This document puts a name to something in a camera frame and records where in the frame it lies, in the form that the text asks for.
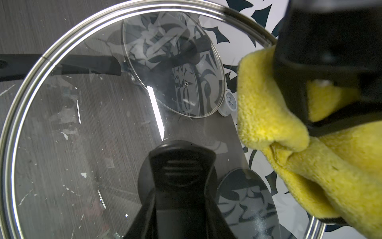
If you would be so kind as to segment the yellow microfiber cloth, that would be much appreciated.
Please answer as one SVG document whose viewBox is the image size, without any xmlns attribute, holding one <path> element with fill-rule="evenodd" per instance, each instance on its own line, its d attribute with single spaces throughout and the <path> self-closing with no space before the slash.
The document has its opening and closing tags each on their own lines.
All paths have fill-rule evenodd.
<svg viewBox="0 0 382 239">
<path fill-rule="evenodd" d="M 238 134 L 261 151 L 312 216 L 343 219 L 368 239 L 382 236 L 382 123 L 312 137 L 286 106 L 269 47 L 246 55 L 237 81 Z"/>
</svg>

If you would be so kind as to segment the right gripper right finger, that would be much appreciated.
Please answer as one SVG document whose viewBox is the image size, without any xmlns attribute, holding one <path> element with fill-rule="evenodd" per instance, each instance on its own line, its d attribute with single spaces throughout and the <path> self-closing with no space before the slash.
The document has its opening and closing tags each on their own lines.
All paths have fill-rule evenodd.
<svg viewBox="0 0 382 239">
<path fill-rule="evenodd" d="M 235 235 L 229 228 L 223 217 L 215 197 L 218 189 L 218 176 L 214 166 L 216 154 L 203 146 L 196 145 L 195 149 L 199 154 L 198 161 L 202 164 L 204 212 L 206 220 L 206 234 L 208 239 L 234 239 Z"/>
</svg>

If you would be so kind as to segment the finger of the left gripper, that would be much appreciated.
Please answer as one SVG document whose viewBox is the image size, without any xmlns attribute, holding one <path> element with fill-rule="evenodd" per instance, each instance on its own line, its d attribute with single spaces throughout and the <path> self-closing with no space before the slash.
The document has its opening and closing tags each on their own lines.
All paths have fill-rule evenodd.
<svg viewBox="0 0 382 239">
<path fill-rule="evenodd" d="M 311 136 L 381 120 L 381 1 L 290 1 L 273 70 L 288 109 Z M 313 121 L 306 89 L 312 80 L 355 90 L 359 99 Z"/>
</svg>

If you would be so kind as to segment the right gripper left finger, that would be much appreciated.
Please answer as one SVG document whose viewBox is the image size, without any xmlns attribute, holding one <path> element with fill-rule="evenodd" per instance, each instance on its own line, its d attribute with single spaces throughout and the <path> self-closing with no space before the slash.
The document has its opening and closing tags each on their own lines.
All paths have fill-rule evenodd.
<svg viewBox="0 0 382 239">
<path fill-rule="evenodd" d="M 163 152 L 165 144 L 157 146 L 151 150 L 144 160 L 137 182 L 138 196 L 141 201 L 141 208 L 136 215 L 129 230 L 125 234 L 125 239 L 155 239 L 156 227 L 156 182 L 155 177 L 159 176 L 164 166 L 160 153 Z"/>
</svg>

